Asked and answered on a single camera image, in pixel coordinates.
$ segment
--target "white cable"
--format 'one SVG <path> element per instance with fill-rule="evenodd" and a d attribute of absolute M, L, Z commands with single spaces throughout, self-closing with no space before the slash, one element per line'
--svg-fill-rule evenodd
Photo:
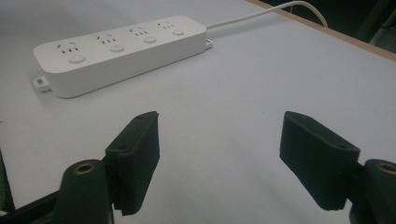
<path fill-rule="evenodd" d="M 324 17 L 320 14 L 320 12 L 314 6 L 312 6 L 311 4 L 309 4 L 307 2 L 304 2 L 304 1 L 295 1 L 295 2 L 285 3 L 285 4 L 279 5 L 277 7 L 270 7 L 270 8 L 265 9 L 264 11 L 257 12 L 257 13 L 254 13 L 254 14 L 251 14 L 251 15 L 247 15 L 247 16 L 244 16 L 244 17 L 239 17 L 239 18 L 236 18 L 236 19 L 233 19 L 233 20 L 220 21 L 220 22 L 212 23 L 212 24 L 207 25 L 206 29 L 209 30 L 209 29 L 212 29 L 212 28 L 215 28 L 215 27 L 218 27 L 218 26 L 227 25 L 227 24 L 231 24 L 231 23 L 235 23 L 235 22 L 239 22 L 239 21 L 245 21 L 245 20 L 248 20 L 248 19 L 251 19 L 251 18 L 258 17 L 258 16 L 263 15 L 265 13 L 272 12 L 274 10 L 278 10 L 278 9 L 281 9 L 281 8 L 284 8 L 284 7 L 291 7 L 291 6 L 303 6 L 303 7 L 307 7 L 309 9 L 311 9 L 311 11 L 313 11 L 315 13 L 315 15 L 318 16 L 318 18 L 320 19 L 320 21 L 323 24 L 323 26 L 328 27 L 326 20 L 324 19 Z"/>

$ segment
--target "table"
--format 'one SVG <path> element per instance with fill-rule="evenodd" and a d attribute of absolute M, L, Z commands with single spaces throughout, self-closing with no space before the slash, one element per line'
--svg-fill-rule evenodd
<path fill-rule="evenodd" d="M 0 148 L 17 207 L 52 193 L 76 161 L 101 159 L 135 116 L 160 113 L 161 159 L 142 210 L 117 223 L 348 223 L 322 211 L 278 157 L 295 111 L 396 161 L 396 63 L 270 13 L 208 31 L 214 48 L 73 99 L 37 92 L 39 44 L 184 15 L 256 12 L 240 0 L 0 3 Z"/>

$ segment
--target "white power strip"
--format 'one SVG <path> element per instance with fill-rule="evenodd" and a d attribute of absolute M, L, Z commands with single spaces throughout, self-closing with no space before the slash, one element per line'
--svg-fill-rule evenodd
<path fill-rule="evenodd" d="M 76 97 L 211 48 L 206 27 L 187 17 L 121 27 L 37 46 L 40 91 Z"/>

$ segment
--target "wooden edge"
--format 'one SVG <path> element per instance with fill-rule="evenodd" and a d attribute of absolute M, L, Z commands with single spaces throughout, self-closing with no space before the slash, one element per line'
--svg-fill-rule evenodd
<path fill-rule="evenodd" d="M 264 8 L 271 7 L 271 5 L 268 5 L 268 4 L 264 3 L 264 2 L 260 2 L 259 0 L 246 0 L 246 1 L 248 1 L 249 3 L 252 3 L 254 5 L 257 5 L 259 7 L 264 7 Z M 384 58 L 387 58 L 387 59 L 390 59 L 390 60 L 396 62 L 396 54 L 392 53 L 392 52 L 390 52 L 388 50 L 381 49 L 381 48 L 376 47 L 374 45 L 370 45 L 370 44 L 368 44 L 366 42 L 363 42 L 363 41 L 361 41 L 359 39 L 353 38 L 353 37 L 351 37 L 349 35 L 341 34 L 341 33 L 336 32 L 336 31 L 334 31 L 334 30 L 332 30 L 330 28 L 324 27 L 324 26 L 319 25 L 317 23 L 314 23 L 312 21 L 309 21 L 309 20 L 306 20 L 306 19 L 301 18 L 299 16 L 293 15 L 293 14 L 287 12 L 287 11 L 284 11 L 284 10 L 277 10 L 276 13 L 278 13 L 278 14 L 280 14 L 282 16 L 291 18 L 291 19 L 293 19 L 295 21 L 298 21 L 298 22 L 300 22 L 302 24 L 308 25 L 308 26 L 310 26 L 312 28 L 315 28 L 317 30 L 320 30 L 321 32 L 326 33 L 328 35 L 332 35 L 332 36 L 334 36 L 334 37 L 336 37 L 338 39 L 344 40 L 347 43 L 352 44 L 352 45 L 354 45 L 356 47 L 368 50 L 368 51 L 370 51 L 370 52 L 372 52 L 374 54 L 377 54 L 379 56 L 382 56 Z"/>

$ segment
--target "white surface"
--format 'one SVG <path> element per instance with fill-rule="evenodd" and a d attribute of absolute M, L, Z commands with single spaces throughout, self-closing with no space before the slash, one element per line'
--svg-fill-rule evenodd
<path fill-rule="evenodd" d="M 141 212 L 117 223 L 349 223 L 322 211 L 278 157 L 283 114 L 306 114 L 396 161 L 396 63 L 270 13 L 210 30 L 213 49 L 74 99 L 33 90 L 33 48 L 184 15 L 259 11 L 239 0 L 0 3 L 0 148 L 18 207 L 76 161 L 101 159 L 135 116 L 160 113 L 161 159 Z"/>
<path fill-rule="evenodd" d="M 52 91 L 72 98 L 205 50 L 206 28 L 175 16 L 45 43 L 34 54 Z"/>

